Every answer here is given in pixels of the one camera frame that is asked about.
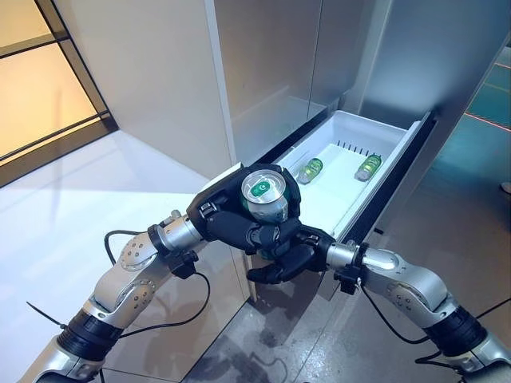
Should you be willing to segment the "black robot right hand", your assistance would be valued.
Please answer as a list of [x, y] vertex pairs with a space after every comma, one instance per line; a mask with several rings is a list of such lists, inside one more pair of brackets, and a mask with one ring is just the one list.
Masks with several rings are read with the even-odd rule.
[[289, 249], [265, 267], [250, 269], [247, 278], [259, 284], [286, 282], [305, 270], [327, 269], [327, 252], [335, 238], [325, 231], [301, 224], [289, 240]]

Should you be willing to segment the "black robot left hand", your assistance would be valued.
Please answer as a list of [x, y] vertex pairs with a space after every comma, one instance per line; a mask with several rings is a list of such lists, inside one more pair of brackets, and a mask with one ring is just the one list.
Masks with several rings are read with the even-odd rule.
[[[283, 177], [287, 219], [282, 223], [261, 222], [242, 202], [243, 181], [257, 171], [273, 171]], [[301, 225], [300, 202], [299, 186], [286, 168], [277, 164], [245, 167], [238, 163], [211, 180], [194, 197], [186, 212], [194, 228], [206, 241], [219, 240], [254, 253], [258, 250], [272, 251], [291, 240]]]

